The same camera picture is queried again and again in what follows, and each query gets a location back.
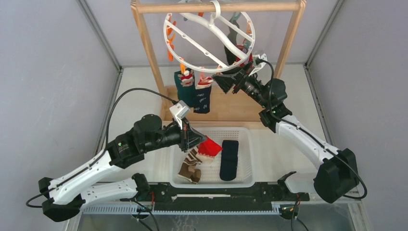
gray wall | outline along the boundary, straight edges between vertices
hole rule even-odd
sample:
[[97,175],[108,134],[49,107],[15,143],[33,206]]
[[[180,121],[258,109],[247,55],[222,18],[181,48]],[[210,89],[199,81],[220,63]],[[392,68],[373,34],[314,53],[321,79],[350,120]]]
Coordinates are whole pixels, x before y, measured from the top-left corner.
[[348,0],[311,66],[333,140],[357,156],[375,231],[407,229],[407,10]]
[[74,0],[0,1],[0,25],[1,230],[62,230],[25,201],[91,158],[116,70]]
[[[142,3],[174,3],[179,0],[140,0]],[[252,0],[231,0],[231,1],[252,1]],[[130,10],[130,0],[88,0],[98,23],[106,35],[112,49],[119,62],[123,66],[127,65],[147,65],[146,54]],[[288,58],[288,62],[305,62],[319,37],[321,30],[332,11],[336,0],[310,0],[307,2],[302,22],[299,26],[293,47]],[[255,50],[263,50],[272,62],[278,60],[282,47],[283,38],[289,24],[291,13],[289,12],[260,12],[248,13],[254,22],[256,32]],[[174,64],[167,59],[167,48],[163,38],[163,22],[166,14],[145,15],[146,24],[152,38],[154,52],[159,64]],[[221,60],[226,61],[223,45],[219,39],[208,30],[203,33],[204,27],[193,23],[184,22],[179,14],[174,14],[177,26],[186,28],[187,35],[196,39],[211,53]],[[240,22],[241,28],[246,27],[245,22]],[[224,32],[228,31],[227,26],[220,27]],[[179,35],[176,35],[175,51],[182,55],[188,62],[195,64],[213,64],[204,54],[197,51],[192,45],[186,45]]]

basket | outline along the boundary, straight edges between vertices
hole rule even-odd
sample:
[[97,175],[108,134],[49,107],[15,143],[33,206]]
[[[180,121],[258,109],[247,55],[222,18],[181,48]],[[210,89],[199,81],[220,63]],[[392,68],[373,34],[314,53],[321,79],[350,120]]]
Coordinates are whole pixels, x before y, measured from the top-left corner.
[[170,153],[170,184],[176,188],[247,188],[255,183],[254,158],[251,133],[246,128],[196,128],[207,135],[214,142],[222,146],[223,140],[238,141],[238,168],[237,177],[232,181],[223,181],[219,177],[221,167],[221,152],[212,163],[197,165],[201,170],[201,179],[198,184],[192,184],[186,179],[177,176],[181,164],[187,153],[173,146]]

wooden bar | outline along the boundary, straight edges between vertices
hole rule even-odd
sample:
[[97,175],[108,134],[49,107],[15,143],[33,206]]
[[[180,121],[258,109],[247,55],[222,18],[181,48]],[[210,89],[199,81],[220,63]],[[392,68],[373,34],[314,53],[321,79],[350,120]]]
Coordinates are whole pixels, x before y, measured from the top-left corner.
[[294,11],[292,13],[288,30],[286,31],[285,39],[283,40],[282,48],[280,50],[281,52],[279,54],[278,63],[276,64],[275,73],[273,74],[274,78],[281,78],[283,67],[288,59],[294,37],[303,16],[303,11],[305,11],[306,0],[298,0],[298,2],[300,8],[298,11]]
[[[293,2],[220,2],[221,12],[260,12],[260,11],[297,11],[299,3]],[[133,1],[131,8],[138,8],[139,13],[197,13],[215,12],[213,3],[176,3],[176,4],[138,4]]]
[[[132,0],[131,4],[138,5],[139,0]],[[146,26],[143,14],[138,10],[138,7],[132,7],[133,17],[135,18],[136,25],[138,26],[140,38],[143,43],[143,47],[146,51],[147,59],[149,60],[150,68],[152,69],[154,80],[156,81],[159,92],[163,95],[167,95],[167,90],[164,86],[162,76],[160,74],[159,65],[157,64],[156,55],[154,54],[152,41],[150,40],[149,31]],[[164,105],[167,105],[168,100],[162,98]]]

white hook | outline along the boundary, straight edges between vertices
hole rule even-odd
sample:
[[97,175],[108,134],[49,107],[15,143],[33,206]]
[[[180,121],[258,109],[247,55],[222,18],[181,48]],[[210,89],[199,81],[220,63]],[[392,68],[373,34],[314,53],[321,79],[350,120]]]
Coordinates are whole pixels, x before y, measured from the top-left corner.
[[212,13],[210,17],[209,25],[212,26],[214,25],[214,20],[221,16],[221,6],[217,0],[211,0],[210,2],[212,2],[216,8],[216,13]]

wooden frame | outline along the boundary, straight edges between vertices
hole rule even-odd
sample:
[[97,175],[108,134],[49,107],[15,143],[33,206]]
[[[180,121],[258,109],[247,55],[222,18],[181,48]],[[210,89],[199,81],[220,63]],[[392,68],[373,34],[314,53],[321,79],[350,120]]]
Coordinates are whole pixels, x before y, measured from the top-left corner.
[[[260,12],[260,11],[291,11],[292,17],[283,40],[281,52],[275,68],[274,78],[280,78],[283,68],[291,49],[293,39],[296,35],[303,12],[306,7],[306,0],[296,0],[294,2],[238,2],[220,3],[221,12]],[[211,2],[206,3],[185,3],[185,4],[141,4],[139,0],[132,0],[130,7],[138,26],[140,38],[146,51],[147,59],[152,68],[154,80],[159,92],[173,99],[177,98],[175,86],[164,86],[154,54],[152,41],[143,14],[145,13],[183,13],[183,12],[215,12],[215,6]],[[164,123],[171,121],[172,116],[168,111],[171,103],[162,99],[162,109],[160,117]],[[245,93],[239,92],[237,95],[231,93],[225,95],[219,88],[213,88],[211,93],[211,111],[208,114],[187,115],[188,120],[195,126],[201,127],[247,127],[263,128],[259,120],[258,113],[262,111],[259,106]]]

